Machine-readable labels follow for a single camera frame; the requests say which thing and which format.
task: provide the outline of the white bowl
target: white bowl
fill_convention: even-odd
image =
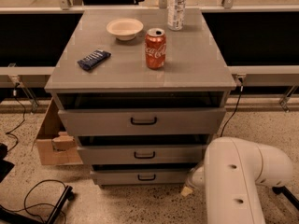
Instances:
[[[121,41],[129,41],[143,29],[143,24],[135,19],[116,19],[107,25],[107,30]]]

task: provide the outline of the power cord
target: power cord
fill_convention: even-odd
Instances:
[[[27,198],[28,196],[30,195],[30,193],[37,187],[39,186],[40,184],[42,183],[45,183],[45,182],[57,182],[57,183],[61,183],[64,188],[66,187],[65,183],[62,182],[62,181],[59,181],[59,180],[55,180],[55,179],[46,179],[46,180],[43,180],[43,181],[40,181],[39,183],[37,183],[36,185],[34,185],[30,190],[29,192],[27,193],[26,197],[24,198],[24,207],[23,209],[20,209],[20,210],[9,210],[9,209],[6,209],[5,207],[3,207],[2,205],[0,205],[0,208],[4,209],[5,211],[8,211],[10,213],[18,213],[18,212],[21,212],[21,211],[25,211],[27,214],[29,214],[30,216],[32,217],[38,217],[42,223],[46,223],[45,220],[42,218],[41,215],[38,215],[38,214],[34,214],[34,213],[31,213],[29,212],[28,210],[31,209],[31,208],[34,208],[34,207],[37,207],[37,206],[40,206],[40,205],[49,205],[49,206],[52,206],[53,207],[53,210],[57,209],[57,204],[56,205],[53,205],[53,204],[50,204],[50,203],[38,203],[38,204],[34,204],[34,205],[31,205],[31,206],[27,206],[26,205],[26,202],[27,202]],[[60,211],[60,213],[62,213],[64,215],[64,224],[66,223],[66,214],[65,212],[63,211]]]
[[[239,106],[239,103],[240,103],[240,99],[241,99],[241,96],[242,96],[244,86],[243,86],[243,80],[239,79],[239,81],[241,82],[241,86],[240,86],[240,91],[239,91],[239,95],[238,95],[238,98],[237,98],[237,102],[236,102],[236,105],[235,105],[235,110],[234,110],[232,116],[230,118],[228,118],[227,121],[225,122],[225,124],[223,125],[222,131],[221,131],[221,137],[223,137],[223,133],[224,133],[226,125],[232,119],[232,117],[235,115],[235,112],[236,112],[236,110]]]
[[[16,140],[15,145],[12,148],[10,148],[7,151],[7,153],[9,153],[13,148],[15,148],[19,144],[19,138],[18,138],[18,136],[15,135],[15,134],[13,134],[13,132],[15,130],[17,130],[21,125],[23,125],[23,123],[25,122],[26,107],[17,98],[17,94],[18,94],[17,88],[19,86],[20,86],[20,83],[16,83],[15,84],[15,87],[14,87],[14,90],[13,90],[13,96],[14,96],[14,99],[23,107],[22,121],[15,128],[13,128],[12,130],[6,132],[6,135],[11,136],[11,137],[13,137]]]

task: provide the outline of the gray cabinet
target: gray cabinet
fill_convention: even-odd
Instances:
[[[116,40],[106,25],[119,17],[139,19],[144,31],[132,41]],[[163,9],[86,10],[67,59],[47,83],[97,185],[183,183],[221,125],[235,82],[199,9],[187,9],[180,32],[167,30],[166,20]],[[152,27],[167,36],[160,70],[145,64],[144,38]],[[112,56],[86,73],[77,60],[94,49]]]

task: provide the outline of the terrazzo floor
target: terrazzo floor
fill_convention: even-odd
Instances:
[[[27,101],[21,102],[27,110],[30,109]],[[41,165],[35,138],[48,103],[42,102],[34,115],[27,112],[25,122],[14,132],[20,142],[5,157],[15,167],[0,183],[1,205],[13,210],[22,209],[26,194],[35,184],[44,179],[57,179],[72,186],[75,192],[75,200],[64,205],[66,217],[60,215],[56,221],[58,224],[207,224],[204,189],[186,198],[180,195],[182,185],[114,186],[100,189],[89,177],[89,166]],[[296,109],[290,113],[279,109],[265,111],[257,109],[255,105],[242,107],[242,104],[241,100],[240,108],[227,125],[224,136],[264,143],[285,151],[294,166],[293,180],[287,188],[299,197],[299,112]],[[228,108],[224,121],[231,116],[232,107]],[[5,132],[21,120],[22,108],[18,103],[4,101],[0,104],[0,142],[8,148],[13,146],[14,139],[7,137]],[[30,193],[27,206],[36,203],[56,204],[63,190],[60,183],[43,183]],[[258,187],[258,191],[267,224],[299,223],[299,212],[282,194],[277,196],[266,187]],[[51,207],[43,205],[30,209],[30,212],[47,219],[50,210]]]

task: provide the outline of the black drawer handle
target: black drawer handle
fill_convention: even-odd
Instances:
[[[157,117],[150,121],[136,121],[133,117],[131,117],[131,123],[133,125],[154,125],[157,122]]]
[[[149,177],[142,177],[141,175],[138,175],[139,181],[153,181],[156,179],[156,175],[149,176]]]
[[[140,159],[140,160],[153,159],[153,158],[155,158],[155,156],[156,156],[156,152],[155,151],[153,151],[151,155],[144,155],[144,154],[140,155],[140,154],[137,154],[137,152],[134,152],[134,157],[136,159]]]

